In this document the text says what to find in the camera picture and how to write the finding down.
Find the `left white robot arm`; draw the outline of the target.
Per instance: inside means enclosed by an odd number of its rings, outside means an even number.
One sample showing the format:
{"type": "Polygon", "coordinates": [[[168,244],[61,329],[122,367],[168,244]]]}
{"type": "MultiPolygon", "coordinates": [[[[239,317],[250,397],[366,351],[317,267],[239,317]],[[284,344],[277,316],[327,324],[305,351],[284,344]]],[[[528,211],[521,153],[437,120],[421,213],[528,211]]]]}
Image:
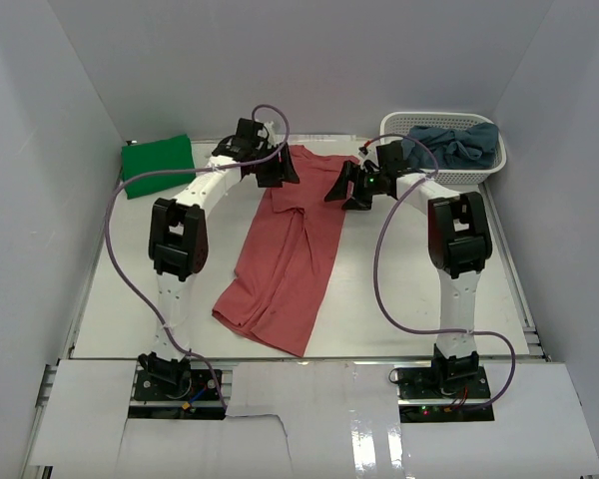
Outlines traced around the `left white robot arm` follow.
{"type": "Polygon", "coordinates": [[[192,386],[186,329],[193,283],[209,256],[208,214],[247,175],[254,174],[260,188],[300,181],[290,149],[275,139],[273,124],[254,119],[238,121],[236,132],[213,149],[208,167],[152,208],[149,258],[157,275],[159,317],[154,351],[140,355],[139,362],[151,382],[173,399],[183,398],[192,386]]]}

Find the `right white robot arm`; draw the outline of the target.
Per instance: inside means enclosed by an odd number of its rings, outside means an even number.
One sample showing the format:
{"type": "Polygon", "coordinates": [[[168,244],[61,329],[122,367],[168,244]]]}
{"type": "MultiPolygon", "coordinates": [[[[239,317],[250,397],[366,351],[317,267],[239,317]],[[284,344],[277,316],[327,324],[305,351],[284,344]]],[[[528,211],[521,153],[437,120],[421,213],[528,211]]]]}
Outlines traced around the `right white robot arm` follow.
{"type": "Polygon", "coordinates": [[[485,264],[492,255],[492,239],[484,200],[476,192],[461,193],[439,184],[428,173],[413,169],[398,141],[376,148],[369,160],[369,144],[359,152],[362,162],[345,161],[327,202],[342,201],[345,211],[368,211],[375,196],[408,203],[426,216],[427,250],[440,285],[440,320],[435,329],[414,329],[389,317],[396,328],[413,335],[434,335],[428,386],[451,398],[467,387],[479,370],[474,339],[476,291],[485,264]]]}

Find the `red t shirt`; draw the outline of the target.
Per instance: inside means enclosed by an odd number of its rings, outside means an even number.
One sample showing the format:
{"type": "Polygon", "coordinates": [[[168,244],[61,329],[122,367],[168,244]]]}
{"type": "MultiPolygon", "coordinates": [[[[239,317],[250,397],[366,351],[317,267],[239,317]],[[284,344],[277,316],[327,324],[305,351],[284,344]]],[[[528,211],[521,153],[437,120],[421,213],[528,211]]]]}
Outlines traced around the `red t shirt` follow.
{"type": "Polygon", "coordinates": [[[264,192],[235,277],[212,315],[232,332],[304,355],[334,266],[345,212],[326,202],[348,158],[291,148],[296,184],[264,192]]]}

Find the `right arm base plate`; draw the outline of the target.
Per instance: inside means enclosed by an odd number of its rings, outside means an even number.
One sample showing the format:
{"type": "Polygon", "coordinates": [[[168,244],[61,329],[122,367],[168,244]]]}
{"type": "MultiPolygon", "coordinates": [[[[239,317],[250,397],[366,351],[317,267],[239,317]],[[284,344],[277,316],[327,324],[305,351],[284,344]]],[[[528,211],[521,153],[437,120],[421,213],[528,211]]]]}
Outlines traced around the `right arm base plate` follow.
{"type": "Polygon", "coordinates": [[[491,392],[483,366],[470,379],[441,387],[431,367],[393,368],[388,381],[397,388],[402,424],[445,424],[493,422],[493,407],[477,408],[487,402],[491,392]]]}

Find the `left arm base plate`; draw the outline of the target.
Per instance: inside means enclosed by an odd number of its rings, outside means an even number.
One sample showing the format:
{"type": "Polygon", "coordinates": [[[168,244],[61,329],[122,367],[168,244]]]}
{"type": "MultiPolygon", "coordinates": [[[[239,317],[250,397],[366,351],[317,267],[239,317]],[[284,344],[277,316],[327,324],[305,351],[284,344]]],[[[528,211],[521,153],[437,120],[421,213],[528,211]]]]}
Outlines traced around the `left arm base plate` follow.
{"type": "Polygon", "coordinates": [[[130,419],[211,420],[226,417],[220,402],[222,372],[215,370],[217,380],[207,369],[192,369],[180,384],[161,381],[144,369],[138,369],[130,399],[130,419]]]}

